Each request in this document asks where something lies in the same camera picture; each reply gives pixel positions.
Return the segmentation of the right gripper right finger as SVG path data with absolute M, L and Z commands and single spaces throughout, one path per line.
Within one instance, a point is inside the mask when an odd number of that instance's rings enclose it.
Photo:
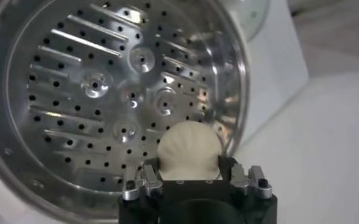
M 252 193 L 262 200 L 272 198 L 272 186 L 265 178 L 260 166 L 251 166 L 246 172 L 242 164 L 228 156 L 219 156 L 218 164 L 220 177 L 228 181 L 234 189 L 241 191 L 244 195 Z

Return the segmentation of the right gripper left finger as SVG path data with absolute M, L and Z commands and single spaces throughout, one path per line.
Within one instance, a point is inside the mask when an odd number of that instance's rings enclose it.
M 159 174 L 157 157 L 147 159 L 140 168 L 127 167 L 123 180 L 121 195 L 124 201 L 134 201 L 142 195 L 159 198 L 163 194 L 163 180 Z

